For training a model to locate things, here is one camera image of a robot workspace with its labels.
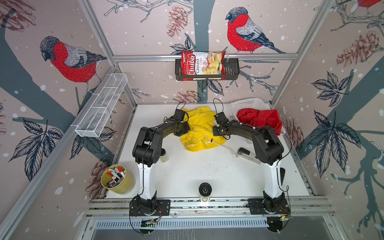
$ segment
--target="robotic arm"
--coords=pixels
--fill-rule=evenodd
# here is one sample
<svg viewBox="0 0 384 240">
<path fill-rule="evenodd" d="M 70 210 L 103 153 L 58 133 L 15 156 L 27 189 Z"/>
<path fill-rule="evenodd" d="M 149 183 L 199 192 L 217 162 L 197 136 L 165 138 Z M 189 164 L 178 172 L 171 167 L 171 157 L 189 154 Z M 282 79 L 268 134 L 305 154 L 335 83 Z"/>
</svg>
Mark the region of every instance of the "robotic arm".
<svg viewBox="0 0 384 240">
<path fill-rule="evenodd" d="M 253 142 L 256 157 L 262 162 L 265 175 L 264 209 L 268 213 L 276 212 L 285 202 L 281 190 L 285 169 L 280 168 L 280 160 L 284 148 L 275 131 L 269 127 L 253 127 L 239 121 L 229 121 L 224 112 L 215 116 L 217 126 L 214 126 L 214 136 L 238 135 Z"/>
<path fill-rule="evenodd" d="M 185 114 L 187 114 L 185 111 L 176 109 L 175 114 L 162 124 L 151 128 L 142 127 L 139 131 L 132 155 L 139 164 L 140 179 L 142 179 L 140 183 L 142 193 L 136 199 L 139 208 L 145 214 L 153 213 L 156 208 L 152 165 L 159 160 L 163 138 L 171 133 L 179 137 L 190 130 L 188 121 L 183 122 Z"/>
</svg>

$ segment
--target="yellow cloth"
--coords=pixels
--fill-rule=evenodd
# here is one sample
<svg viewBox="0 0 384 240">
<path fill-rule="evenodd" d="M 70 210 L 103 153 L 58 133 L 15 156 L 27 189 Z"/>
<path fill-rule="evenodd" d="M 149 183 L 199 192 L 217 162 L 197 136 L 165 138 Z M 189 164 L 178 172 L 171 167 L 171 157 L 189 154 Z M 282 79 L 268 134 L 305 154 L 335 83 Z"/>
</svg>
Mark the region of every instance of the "yellow cloth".
<svg viewBox="0 0 384 240">
<path fill-rule="evenodd" d="M 188 110 L 183 108 L 183 111 L 188 113 L 188 124 L 191 130 L 181 136 L 181 143 L 184 147 L 192 152 L 197 152 L 203 149 L 210 149 L 217 147 L 218 145 L 211 142 L 213 139 L 219 144 L 225 143 L 225 138 L 214 137 L 212 127 L 215 124 L 212 122 L 215 120 L 215 112 L 212 112 L 208 106 L 197 107 L 194 110 Z"/>
</svg>

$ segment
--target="yellow bucket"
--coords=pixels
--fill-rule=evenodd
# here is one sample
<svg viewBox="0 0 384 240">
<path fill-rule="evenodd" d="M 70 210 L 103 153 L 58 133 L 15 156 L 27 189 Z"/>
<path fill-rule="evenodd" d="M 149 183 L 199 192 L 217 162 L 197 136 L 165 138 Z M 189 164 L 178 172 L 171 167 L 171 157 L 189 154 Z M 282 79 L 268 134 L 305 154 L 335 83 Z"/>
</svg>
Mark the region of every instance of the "yellow bucket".
<svg viewBox="0 0 384 240">
<path fill-rule="evenodd" d="M 115 164 L 110 166 L 109 168 L 117 168 L 120 167 L 121 170 L 126 170 L 124 166 L 120 164 Z M 127 170 L 125 171 L 125 178 L 121 181 L 119 185 L 116 187 L 108 187 L 107 183 L 112 181 L 112 177 L 106 174 L 107 172 L 111 172 L 111 170 L 105 170 L 104 173 L 101 175 L 101 185 L 105 187 L 108 190 L 111 190 L 115 193 L 122 194 L 125 192 L 128 192 L 133 189 L 133 186 L 135 185 L 135 180 L 131 173 L 129 173 Z"/>
</svg>

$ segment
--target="black shelf basket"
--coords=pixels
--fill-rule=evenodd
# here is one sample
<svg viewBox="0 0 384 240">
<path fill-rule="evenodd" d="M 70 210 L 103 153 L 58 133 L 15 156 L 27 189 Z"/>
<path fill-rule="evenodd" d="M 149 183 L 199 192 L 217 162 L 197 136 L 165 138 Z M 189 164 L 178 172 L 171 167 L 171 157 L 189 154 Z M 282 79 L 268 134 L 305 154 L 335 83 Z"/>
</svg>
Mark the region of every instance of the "black shelf basket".
<svg viewBox="0 0 384 240">
<path fill-rule="evenodd" d="M 176 59 L 175 75 L 176 80 L 182 81 L 186 78 L 201 78 L 199 80 L 213 80 L 212 78 L 221 78 L 219 80 L 236 80 L 239 77 L 240 67 L 238 58 L 223 59 L 223 67 L 226 74 L 215 75 L 181 75 L 181 59 Z"/>
</svg>

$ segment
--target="black mounting plate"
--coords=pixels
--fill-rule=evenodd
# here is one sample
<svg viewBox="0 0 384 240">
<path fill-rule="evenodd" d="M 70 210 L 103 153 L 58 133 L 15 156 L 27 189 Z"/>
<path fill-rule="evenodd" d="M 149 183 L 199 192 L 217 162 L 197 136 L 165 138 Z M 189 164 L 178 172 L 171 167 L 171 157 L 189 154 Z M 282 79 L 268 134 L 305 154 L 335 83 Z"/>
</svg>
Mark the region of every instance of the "black mounting plate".
<svg viewBox="0 0 384 240">
<path fill-rule="evenodd" d="M 136 199 L 133 200 L 132 207 L 133 208 L 131 208 L 129 210 L 129 215 L 131 217 L 141 217 L 141 216 L 147 217 L 142 211 L 140 211 L 139 204 L 136 201 Z M 160 207 L 161 208 L 162 216 L 169 216 L 170 200 L 167 200 L 167 199 L 160 199 L 159 200 L 159 199 L 157 199 L 156 200 L 156 207 Z M 159 210 L 156 209 L 155 213 L 152 214 L 151 216 L 160 216 Z"/>
<path fill-rule="evenodd" d="M 263 200 L 264 200 L 264 198 L 248 199 L 249 210 L 251 211 L 251 215 L 268 214 L 268 212 L 266 212 L 265 209 L 264 209 Z M 284 199 L 283 203 L 281 204 L 281 206 L 285 210 L 287 210 L 288 212 L 291 212 L 289 207 L 285 207 L 286 205 L 288 205 L 288 203 L 287 203 L 287 200 Z M 281 209 L 281 208 L 276 210 L 276 213 L 274 213 L 274 214 L 287 215 L 287 213 L 283 209 Z"/>
</svg>

